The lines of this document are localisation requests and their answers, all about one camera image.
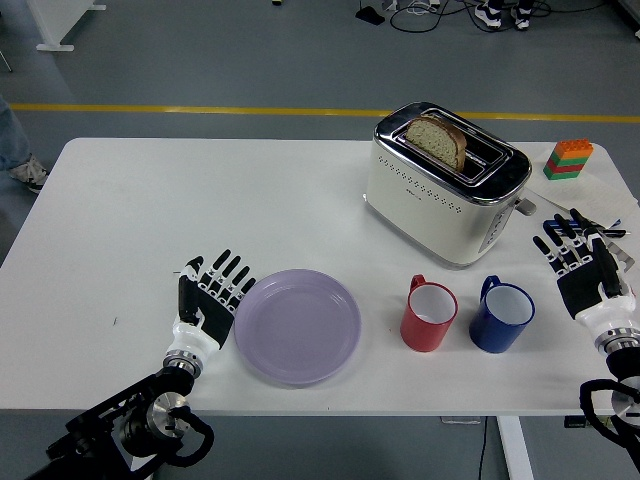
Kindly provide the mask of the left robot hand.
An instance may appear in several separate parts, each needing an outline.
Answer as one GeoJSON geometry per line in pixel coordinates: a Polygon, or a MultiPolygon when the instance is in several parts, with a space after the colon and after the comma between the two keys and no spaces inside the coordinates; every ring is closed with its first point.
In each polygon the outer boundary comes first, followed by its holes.
{"type": "Polygon", "coordinates": [[[240,303],[255,283],[250,267],[229,249],[209,267],[201,256],[187,262],[178,277],[178,313],[168,351],[203,362],[221,349],[240,303]]]}

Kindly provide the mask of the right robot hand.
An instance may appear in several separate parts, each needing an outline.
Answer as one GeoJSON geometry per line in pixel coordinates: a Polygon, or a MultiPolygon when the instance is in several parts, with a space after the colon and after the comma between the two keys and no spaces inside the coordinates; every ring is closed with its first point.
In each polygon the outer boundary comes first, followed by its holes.
{"type": "Polygon", "coordinates": [[[636,296],[596,224],[578,210],[569,210],[543,224],[544,237],[534,245],[556,275],[556,284],[570,317],[585,327],[603,355],[639,346],[634,319],[636,296]]]}

